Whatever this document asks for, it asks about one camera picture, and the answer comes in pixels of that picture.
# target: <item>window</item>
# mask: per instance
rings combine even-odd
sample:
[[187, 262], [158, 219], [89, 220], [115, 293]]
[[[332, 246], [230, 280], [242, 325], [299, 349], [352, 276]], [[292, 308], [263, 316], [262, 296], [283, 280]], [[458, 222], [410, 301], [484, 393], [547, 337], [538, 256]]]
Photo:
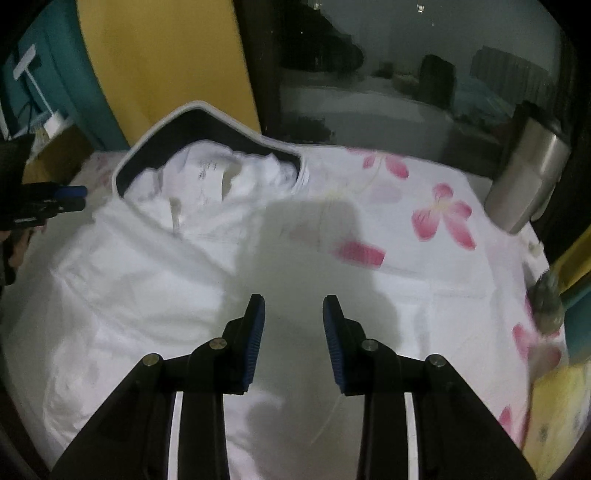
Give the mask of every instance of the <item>window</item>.
[[570, 124], [574, 48], [538, 0], [280, 0], [282, 130], [493, 178], [517, 105]]

